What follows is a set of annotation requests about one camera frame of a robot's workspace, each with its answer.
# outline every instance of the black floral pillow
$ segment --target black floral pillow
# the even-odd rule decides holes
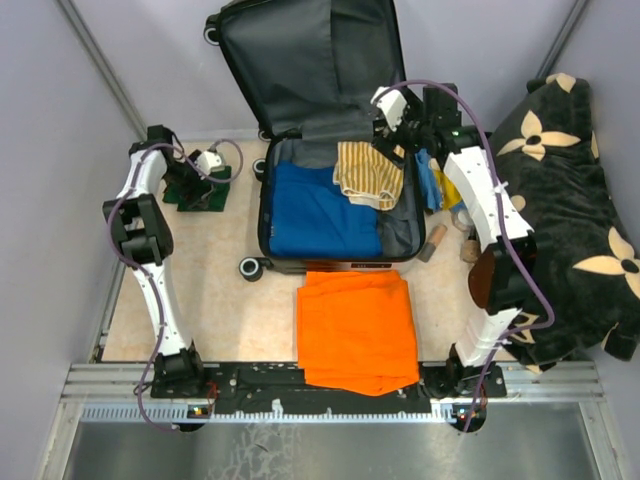
[[[545,365],[597,343],[631,359],[640,334],[640,261],[611,202],[593,133],[590,87],[566,74],[532,80],[491,137],[498,175],[536,232],[552,239],[540,287],[556,313],[545,330],[514,335],[507,349]],[[515,325],[542,322],[525,303]]]

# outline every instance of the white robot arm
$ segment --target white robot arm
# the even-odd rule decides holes
[[[225,162],[216,151],[195,151],[190,157],[196,171],[174,159],[173,150],[182,149],[172,146],[173,137],[173,132],[158,125],[149,127],[147,141],[133,144],[125,186],[114,200],[103,204],[103,214],[112,245],[118,257],[133,268],[151,317],[157,339],[154,393],[192,396],[202,389],[203,366],[178,306],[171,275],[173,238],[155,194],[165,179],[189,198],[204,181],[202,173],[218,171]]]
[[[455,85],[447,86],[457,92]],[[423,101],[410,91],[403,95],[393,90],[384,95],[385,91],[379,88],[371,101],[383,117],[382,122],[374,122],[374,147],[395,162],[403,161],[393,158],[396,144],[409,152],[426,147],[460,192],[480,241],[483,253],[469,274],[476,310],[452,348],[452,356],[469,372],[460,376],[472,376],[485,364],[501,335],[521,312],[522,301],[530,295],[504,249],[496,194],[502,196],[506,234],[522,253],[521,259],[527,258],[531,270],[538,254],[533,229],[513,207],[504,186],[496,192],[486,154],[477,146],[477,130],[461,126],[455,100],[431,88],[423,90]]]

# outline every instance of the gray wall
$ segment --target gray wall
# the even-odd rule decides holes
[[[0,58],[0,477],[26,480],[96,332],[134,136],[55,2],[0,2]]]
[[[594,122],[601,161],[618,213],[640,253],[640,3],[592,0],[563,53],[558,71],[586,78],[593,87]],[[596,352],[598,371],[640,478],[640,352],[631,363]]]
[[[206,17],[228,0],[75,1],[147,123],[184,139],[255,134],[221,52],[202,39]],[[456,82],[493,128],[524,95],[573,0],[395,3],[407,76]]]

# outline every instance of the striped towel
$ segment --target striped towel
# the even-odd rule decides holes
[[[395,153],[404,156],[401,147]],[[333,183],[354,205],[391,210],[402,194],[404,172],[367,142],[339,142]]]

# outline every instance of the wooden floor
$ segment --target wooden floor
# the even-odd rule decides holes
[[[187,145],[207,148],[208,145]],[[232,184],[223,213],[177,213],[160,202],[175,242],[171,257],[180,309],[205,361],[295,361],[294,305],[304,277],[265,272],[245,281],[238,263],[259,255],[257,221],[259,183],[251,164],[267,144],[241,143],[245,168]],[[221,148],[234,165],[232,149]],[[427,232],[438,223],[449,230],[429,263],[416,261],[404,274],[409,282],[420,360],[444,360],[462,334],[474,308],[467,289],[469,267],[460,260],[463,234],[451,226],[448,212],[427,219]],[[154,345],[140,288],[125,273],[105,347],[104,361],[146,360]],[[505,352],[498,359],[507,360]]]

